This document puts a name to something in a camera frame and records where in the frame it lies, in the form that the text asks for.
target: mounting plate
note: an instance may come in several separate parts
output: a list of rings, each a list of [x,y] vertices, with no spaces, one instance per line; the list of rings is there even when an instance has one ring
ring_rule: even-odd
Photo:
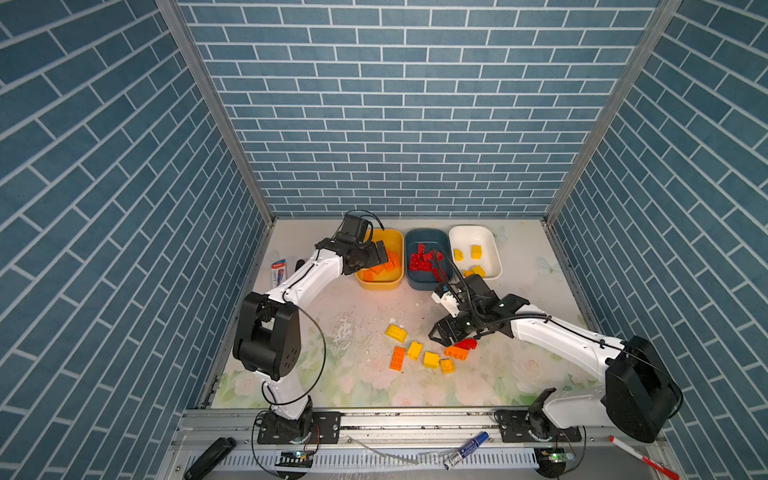
[[[496,411],[495,415],[501,423],[500,429],[502,432],[502,442],[519,443],[541,441],[531,434],[528,421],[525,419],[527,414],[527,409]],[[561,430],[558,440],[578,443],[581,441],[581,430],[576,427]]]
[[[341,412],[312,412],[308,445],[317,444],[318,428],[321,444],[339,443],[340,427]],[[290,445],[291,440],[277,434],[275,422],[261,422],[257,441],[260,445]]]

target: white bowl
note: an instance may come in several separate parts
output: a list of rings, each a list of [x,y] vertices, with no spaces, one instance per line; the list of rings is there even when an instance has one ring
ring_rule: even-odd
[[[455,257],[453,259],[462,273],[479,265],[485,270],[486,280],[496,280],[502,275],[502,260],[498,256],[496,241],[489,229],[479,225],[460,225],[448,232],[448,239],[451,242],[451,255],[454,249],[459,249],[464,254],[464,260],[457,261]],[[472,258],[472,245],[482,248],[482,257],[479,260]]]

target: marker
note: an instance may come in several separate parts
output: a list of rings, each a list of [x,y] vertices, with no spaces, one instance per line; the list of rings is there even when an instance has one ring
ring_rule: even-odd
[[[462,446],[457,452],[453,452],[448,458],[445,459],[445,461],[442,463],[445,466],[445,469],[450,470],[451,468],[457,466],[462,462],[462,460],[469,457],[472,452],[479,449],[480,445],[482,445],[485,440],[488,440],[488,433],[480,432],[480,435],[474,437],[469,442],[466,442],[464,446]]]
[[[618,448],[624,450],[626,453],[632,455],[633,457],[637,458],[638,460],[642,460],[643,462],[645,462],[648,465],[652,466],[653,468],[655,468],[659,472],[665,474],[667,477],[672,478],[672,480],[680,480],[680,476],[677,473],[672,472],[671,470],[668,470],[668,469],[662,467],[661,465],[657,464],[656,462],[654,462],[653,460],[651,460],[647,456],[643,455],[642,453],[640,453],[637,450],[633,449],[632,447],[630,447],[626,443],[624,443],[621,440],[617,439],[613,435],[611,435],[610,439],[611,439],[611,442],[614,445],[616,445]]]

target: plastic bowl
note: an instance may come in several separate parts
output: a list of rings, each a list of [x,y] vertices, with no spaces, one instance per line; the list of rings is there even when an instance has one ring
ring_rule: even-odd
[[[502,275],[502,260],[498,256],[496,241],[489,229],[479,225],[461,225],[453,227],[448,235],[451,239],[451,255],[453,249],[459,249],[464,254],[464,260],[457,261],[453,258],[460,270],[470,270],[479,265],[485,271],[486,280],[496,280]],[[472,258],[472,245],[482,248],[482,256],[477,260]]]
[[[447,260],[447,256],[451,255],[451,243],[448,240],[448,235],[446,235],[444,231],[435,228],[417,228],[406,233],[406,258],[403,263],[405,264],[408,284],[414,290],[434,290],[439,282],[435,279],[432,272],[414,272],[408,270],[411,254],[419,251],[420,243],[424,244],[425,252],[427,253],[435,248],[443,252],[445,258],[440,261],[440,266],[448,275],[448,280],[453,278],[453,269]]]
[[[402,233],[389,228],[386,230],[376,228],[373,231],[372,241],[378,242],[379,240],[384,241],[384,247],[386,247],[387,250],[396,252],[400,256],[400,266],[389,272],[384,270],[379,275],[376,275],[372,282],[366,282],[362,279],[362,270],[355,273],[355,276],[357,277],[360,286],[366,290],[394,290],[400,282],[402,282],[402,275],[406,262],[404,258],[405,255],[403,255],[405,245],[403,243]]]

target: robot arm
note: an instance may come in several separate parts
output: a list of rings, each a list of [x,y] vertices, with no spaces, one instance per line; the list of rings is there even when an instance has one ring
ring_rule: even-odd
[[[628,341],[603,336],[553,318],[519,296],[499,299],[477,275],[455,285],[439,284],[432,298],[449,315],[435,324],[430,339],[450,346],[469,336],[501,332],[570,360],[598,381],[585,390],[545,390],[528,410],[531,432],[540,439],[584,425],[616,426],[634,439],[652,442],[682,402],[656,349],[638,336]]]
[[[301,353],[300,308],[339,276],[388,261],[384,243],[372,242],[369,228],[373,227],[368,220],[345,215],[333,237],[318,242],[291,277],[243,300],[232,354],[266,383],[275,415],[265,421],[278,422],[278,430],[288,439],[306,436],[311,421],[312,401],[293,370]]]

